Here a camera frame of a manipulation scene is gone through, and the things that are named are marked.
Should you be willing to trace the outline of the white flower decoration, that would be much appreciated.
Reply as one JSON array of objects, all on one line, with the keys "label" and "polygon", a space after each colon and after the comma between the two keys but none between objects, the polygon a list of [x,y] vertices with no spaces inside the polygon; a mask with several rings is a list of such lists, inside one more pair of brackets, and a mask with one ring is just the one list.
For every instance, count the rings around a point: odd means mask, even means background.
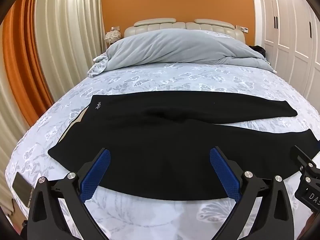
[{"label": "white flower decoration", "polygon": [[111,30],[105,34],[105,41],[109,44],[115,43],[121,39],[121,33],[118,30]]}]

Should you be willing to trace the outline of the wall switch panel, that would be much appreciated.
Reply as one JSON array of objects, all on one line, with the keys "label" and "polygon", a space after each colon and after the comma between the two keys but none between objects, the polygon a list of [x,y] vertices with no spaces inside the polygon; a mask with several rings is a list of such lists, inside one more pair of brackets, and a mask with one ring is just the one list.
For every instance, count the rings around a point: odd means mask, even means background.
[{"label": "wall switch panel", "polygon": [[240,30],[240,31],[242,31],[244,33],[248,33],[248,28],[246,28],[246,27],[242,27],[242,26],[237,25],[236,29],[238,29],[238,30]]}]

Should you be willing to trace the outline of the smartphone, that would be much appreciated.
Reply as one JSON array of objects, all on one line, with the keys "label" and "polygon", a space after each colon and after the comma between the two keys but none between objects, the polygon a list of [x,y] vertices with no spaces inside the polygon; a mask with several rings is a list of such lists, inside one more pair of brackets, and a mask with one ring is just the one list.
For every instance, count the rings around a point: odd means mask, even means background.
[{"label": "smartphone", "polygon": [[26,207],[30,207],[34,188],[25,180],[25,178],[19,172],[16,173],[12,188],[14,189],[21,202]]}]

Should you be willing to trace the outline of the cream padded headboard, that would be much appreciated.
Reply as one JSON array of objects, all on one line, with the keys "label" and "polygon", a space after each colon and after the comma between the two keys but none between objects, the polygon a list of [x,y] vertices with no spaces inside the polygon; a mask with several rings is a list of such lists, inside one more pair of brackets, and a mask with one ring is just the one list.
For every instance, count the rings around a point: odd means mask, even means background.
[{"label": "cream padded headboard", "polygon": [[136,22],[124,32],[124,37],[136,34],[146,33],[148,31],[160,29],[188,29],[188,30],[204,30],[228,35],[236,40],[246,43],[245,36],[242,31],[236,29],[234,25],[228,22],[211,20],[211,19],[195,19],[194,22],[177,22],[175,18],[153,18]]}]

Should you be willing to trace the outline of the orange curtain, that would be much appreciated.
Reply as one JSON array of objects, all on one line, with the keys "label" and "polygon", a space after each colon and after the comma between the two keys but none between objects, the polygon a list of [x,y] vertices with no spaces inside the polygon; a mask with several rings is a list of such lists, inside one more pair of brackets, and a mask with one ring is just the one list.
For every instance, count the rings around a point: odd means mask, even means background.
[{"label": "orange curtain", "polygon": [[3,56],[10,88],[29,126],[53,105],[35,40],[35,0],[16,0],[4,18]]}]

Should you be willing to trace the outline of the grey duvet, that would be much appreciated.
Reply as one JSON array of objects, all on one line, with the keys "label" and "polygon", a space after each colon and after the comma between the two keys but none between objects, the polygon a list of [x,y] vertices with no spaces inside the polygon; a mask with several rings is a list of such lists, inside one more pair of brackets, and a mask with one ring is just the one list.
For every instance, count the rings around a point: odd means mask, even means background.
[{"label": "grey duvet", "polygon": [[259,52],[226,34],[162,29],[123,38],[93,60],[89,77],[150,63],[227,64],[274,72]]}]

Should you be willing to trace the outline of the black item on nightstand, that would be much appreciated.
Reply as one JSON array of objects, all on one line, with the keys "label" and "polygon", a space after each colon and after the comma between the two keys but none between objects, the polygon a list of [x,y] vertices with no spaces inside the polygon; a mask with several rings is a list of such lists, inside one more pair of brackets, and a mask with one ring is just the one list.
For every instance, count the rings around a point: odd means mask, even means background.
[{"label": "black item on nightstand", "polygon": [[266,50],[263,47],[261,47],[261,46],[249,46],[249,47],[251,49],[253,49],[254,51],[263,55],[263,57],[266,57]]}]

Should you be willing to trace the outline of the black pants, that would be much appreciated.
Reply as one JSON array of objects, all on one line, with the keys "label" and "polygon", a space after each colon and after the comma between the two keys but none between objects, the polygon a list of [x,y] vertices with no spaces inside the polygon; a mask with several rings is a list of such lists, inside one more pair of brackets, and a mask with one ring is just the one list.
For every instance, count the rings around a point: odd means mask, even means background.
[{"label": "black pants", "polygon": [[76,172],[105,148],[111,163],[102,187],[160,200],[211,200],[226,193],[210,164],[219,147],[244,170],[262,178],[288,178],[297,168],[290,149],[308,156],[319,152],[311,130],[271,133],[236,123],[297,112],[286,101],[197,91],[95,95],[80,122],[48,153]]}]

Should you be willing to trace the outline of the white wardrobe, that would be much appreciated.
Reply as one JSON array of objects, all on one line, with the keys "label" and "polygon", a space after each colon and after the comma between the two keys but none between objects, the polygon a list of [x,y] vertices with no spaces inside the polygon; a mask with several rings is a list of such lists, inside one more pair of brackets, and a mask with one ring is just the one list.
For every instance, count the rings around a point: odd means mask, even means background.
[{"label": "white wardrobe", "polygon": [[277,74],[319,108],[319,20],[306,0],[254,0],[255,42]]}]

